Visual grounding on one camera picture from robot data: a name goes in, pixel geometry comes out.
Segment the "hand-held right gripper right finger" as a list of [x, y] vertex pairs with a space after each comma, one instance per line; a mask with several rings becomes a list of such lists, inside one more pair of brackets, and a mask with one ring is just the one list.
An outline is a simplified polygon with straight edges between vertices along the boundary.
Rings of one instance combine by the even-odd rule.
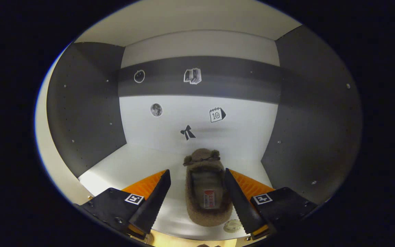
[[246, 234], [253, 240], [288, 230], [317, 208], [288, 187], [274, 189], [228, 168], [224, 183]]

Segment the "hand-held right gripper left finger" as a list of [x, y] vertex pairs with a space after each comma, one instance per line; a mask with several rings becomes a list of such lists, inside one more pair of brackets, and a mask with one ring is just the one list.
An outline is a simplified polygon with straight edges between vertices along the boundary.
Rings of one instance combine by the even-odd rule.
[[170, 170], [166, 169], [125, 189], [105, 189], [75, 208], [106, 227], [143, 240], [151, 232], [170, 186]]

